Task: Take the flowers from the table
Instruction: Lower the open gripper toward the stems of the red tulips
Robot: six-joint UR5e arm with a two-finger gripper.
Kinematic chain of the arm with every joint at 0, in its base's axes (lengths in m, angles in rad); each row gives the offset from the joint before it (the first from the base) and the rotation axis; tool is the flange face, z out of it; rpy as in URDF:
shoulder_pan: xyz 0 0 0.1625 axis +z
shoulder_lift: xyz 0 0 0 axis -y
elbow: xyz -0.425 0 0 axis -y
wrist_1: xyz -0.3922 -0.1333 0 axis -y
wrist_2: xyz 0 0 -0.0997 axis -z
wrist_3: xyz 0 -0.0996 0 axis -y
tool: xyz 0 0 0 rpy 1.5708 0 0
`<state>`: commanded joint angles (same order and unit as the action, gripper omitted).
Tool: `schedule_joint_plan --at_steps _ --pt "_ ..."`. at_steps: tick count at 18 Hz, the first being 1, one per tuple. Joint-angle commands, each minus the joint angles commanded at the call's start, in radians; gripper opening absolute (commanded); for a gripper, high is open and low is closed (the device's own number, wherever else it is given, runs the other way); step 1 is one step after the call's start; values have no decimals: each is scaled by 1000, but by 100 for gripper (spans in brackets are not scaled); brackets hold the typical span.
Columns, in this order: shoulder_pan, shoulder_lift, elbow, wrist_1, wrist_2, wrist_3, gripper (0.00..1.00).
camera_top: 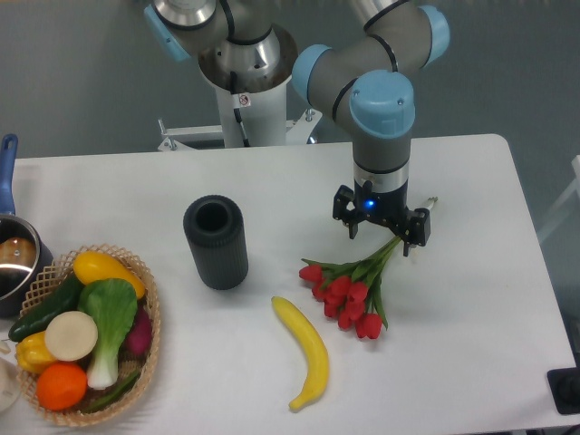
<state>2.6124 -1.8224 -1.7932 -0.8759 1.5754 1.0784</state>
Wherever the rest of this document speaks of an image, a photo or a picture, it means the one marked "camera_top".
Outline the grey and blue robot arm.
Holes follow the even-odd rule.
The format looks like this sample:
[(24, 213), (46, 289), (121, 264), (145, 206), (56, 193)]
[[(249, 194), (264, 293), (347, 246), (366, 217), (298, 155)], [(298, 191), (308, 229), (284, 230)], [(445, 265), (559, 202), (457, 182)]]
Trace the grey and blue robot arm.
[(427, 210), (407, 206), (411, 76), (450, 43), (445, 16), (409, 1), (353, 1), (363, 38), (345, 49), (296, 47), (276, 24), (277, 1), (152, 1), (145, 19), (176, 61), (194, 58), (214, 88), (229, 148), (282, 145), (286, 89), (347, 132), (353, 185), (338, 189), (333, 217), (355, 235), (363, 221), (387, 227), (406, 248), (430, 236)]

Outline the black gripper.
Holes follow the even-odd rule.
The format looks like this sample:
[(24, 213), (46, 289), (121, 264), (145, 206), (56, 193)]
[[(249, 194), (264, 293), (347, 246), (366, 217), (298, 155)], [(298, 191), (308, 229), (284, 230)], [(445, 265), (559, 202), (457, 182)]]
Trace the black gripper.
[(401, 236), (403, 255), (414, 247), (425, 247), (430, 238), (430, 210), (426, 207), (409, 210), (407, 207), (408, 182), (389, 192), (372, 191), (372, 183), (354, 184), (354, 191), (341, 185), (333, 197), (333, 218), (347, 227), (349, 238), (354, 239), (361, 222), (387, 227), (395, 236)]

